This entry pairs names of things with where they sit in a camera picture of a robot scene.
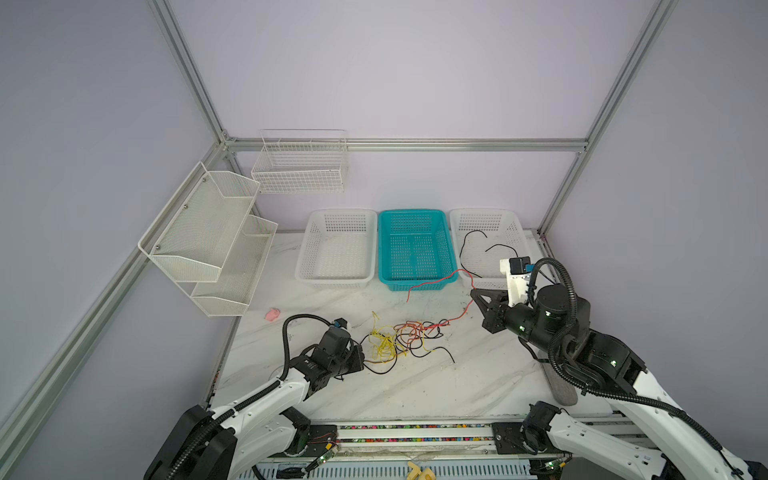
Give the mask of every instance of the wire basket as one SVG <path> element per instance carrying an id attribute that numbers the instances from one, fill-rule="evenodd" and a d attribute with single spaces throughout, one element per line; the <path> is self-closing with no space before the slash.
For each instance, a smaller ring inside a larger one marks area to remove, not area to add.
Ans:
<path id="1" fill-rule="evenodd" d="M 344 130 L 262 130 L 251 171 L 263 194 L 343 192 L 349 160 Z"/>
<path id="2" fill-rule="evenodd" d="M 144 251 L 174 282 L 216 282 L 256 201 L 259 182 L 229 171 L 208 171 L 154 245 Z"/>
<path id="3" fill-rule="evenodd" d="M 476 288 L 506 290 L 507 280 L 499 271 L 499 260 L 530 256 L 525 232 L 515 212 L 462 208 L 452 210 L 450 217 L 456 263 L 478 275 L 475 276 Z M 465 286 L 472 285 L 467 273 L 458 274 Z"/>
<path id="4" fill-rule="evenodd" d="M 208 316 L 241 316 L 250 305 L 277 223 L 248 215 L 215 283 L 198 283 L 190 297 Z"/>
<path id="5" fill-rule="evenodd" d="M 456 270 L 448 220 L 440 210 L 386 210 L 379 215 L 379 280 L 393 291 L 433 282 Z M 441 290 L 456 276 L 418 290 Z"/>
<path id="6" fill-rule="evenodd" d="M 363 288 L 376 269 L 376 212 L 312 212 L 301 243 L 296 279 L 316 288 Z"/>

